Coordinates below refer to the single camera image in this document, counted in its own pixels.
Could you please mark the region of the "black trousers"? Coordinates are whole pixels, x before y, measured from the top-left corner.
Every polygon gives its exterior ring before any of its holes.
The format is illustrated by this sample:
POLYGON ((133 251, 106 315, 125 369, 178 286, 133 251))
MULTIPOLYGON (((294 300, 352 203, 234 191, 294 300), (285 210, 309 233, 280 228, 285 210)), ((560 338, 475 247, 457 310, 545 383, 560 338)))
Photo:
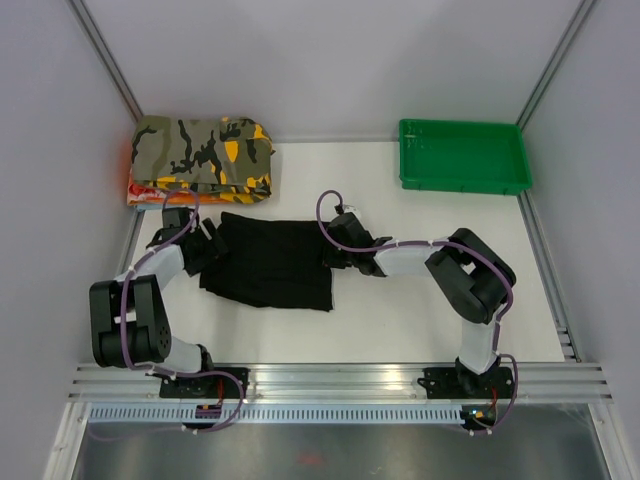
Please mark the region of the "black trousers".
POLYGON ((259 220, 221 214, 228 253, 200 274, 199 287, 256 308, 333 309, 332 272, 314 221, 259 220))

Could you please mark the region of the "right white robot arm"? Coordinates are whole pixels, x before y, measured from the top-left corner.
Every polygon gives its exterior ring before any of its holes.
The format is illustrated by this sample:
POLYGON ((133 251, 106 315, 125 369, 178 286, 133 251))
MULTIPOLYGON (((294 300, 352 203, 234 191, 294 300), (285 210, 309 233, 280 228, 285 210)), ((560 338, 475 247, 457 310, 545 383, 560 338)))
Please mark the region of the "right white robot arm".
POLYGON ((462 319, 456 384, 480 395, 499 366, 500 322, 513 304, 513 270, 473 231, 460 228, 436 241, 373 238, 358 217, 346 211, 321 227, 331 268, 355 268, 365 276, 429 276, 462 319))

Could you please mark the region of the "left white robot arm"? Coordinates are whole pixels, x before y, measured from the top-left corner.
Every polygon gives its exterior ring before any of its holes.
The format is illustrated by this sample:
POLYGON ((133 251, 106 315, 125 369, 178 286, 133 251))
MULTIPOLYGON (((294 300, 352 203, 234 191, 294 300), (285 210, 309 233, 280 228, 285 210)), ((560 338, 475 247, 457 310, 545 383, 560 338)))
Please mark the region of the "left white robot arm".
POLYGON ((162 227, 142 257, 112 280, 89 289, 91 347, 97 365, 176 379, 197 397, 210 395, 218 374, 207 349, 175 337, 162 293, 181 273, 202 273, 228 253, 211 219, 197 210, 162 211, 162 227))

